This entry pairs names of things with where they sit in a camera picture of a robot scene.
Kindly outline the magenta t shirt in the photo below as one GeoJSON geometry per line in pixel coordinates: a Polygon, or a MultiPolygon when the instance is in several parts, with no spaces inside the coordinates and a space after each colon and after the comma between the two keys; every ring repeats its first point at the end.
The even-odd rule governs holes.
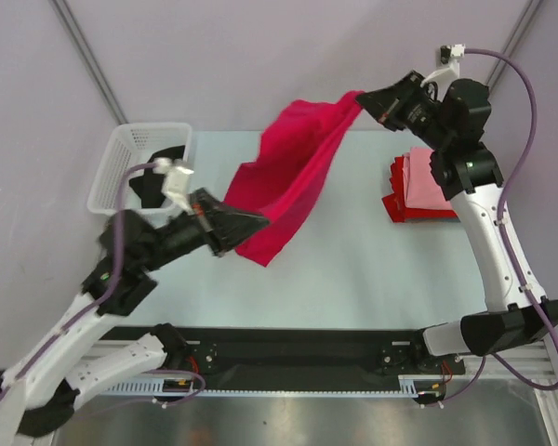
{"type": "Polygon", "coordinates": [[[236,249],[239,256],[268,266],[306,221],[362,111],[358,95],[350,91],[335,103],[295,100],[261,134],[257,158],[240,164],[224,197],[226,204],[270,220],[236,249]]]}

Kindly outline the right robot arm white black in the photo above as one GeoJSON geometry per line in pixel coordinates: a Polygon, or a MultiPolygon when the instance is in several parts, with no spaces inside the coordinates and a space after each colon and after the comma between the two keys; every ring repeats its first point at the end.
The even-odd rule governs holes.
{"type": "Polygon", "coordinates": [[[530,270],[508,208],[499,201],[503,175],[482,141],[491,113],[488,87],[461,78],[436,99],[412,71],[356,101],[386,129],[408,130],[431,148],[432,177],[466,232],[483,282],[486,310],[423,329],[423,341],[410,349],[412,365],[431,373],[445,355],[483,357],[549,335],[558,325],[558,299],[546,296],[530,270]]]}

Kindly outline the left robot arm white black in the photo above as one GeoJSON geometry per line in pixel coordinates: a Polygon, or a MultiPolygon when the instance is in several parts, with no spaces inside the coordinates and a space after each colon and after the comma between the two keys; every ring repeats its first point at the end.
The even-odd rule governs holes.
{"type": "Polygon", "coordinates": [[[0,370],[0,445],[18,435],[42,438],[66,424],[102,391],[143,373],[187,366],[192,393],[205,389],[191,349],[169,323],[91,363],[80,360],[154,290],[151,272],[205,246],[223,256],[270,224],[267,217],[222,203],[205,189],[188,209],[154,227],[138,212],[116,212],[99,242],[105,257],[83,281],[63,317],[22,360],[0,370]]]}

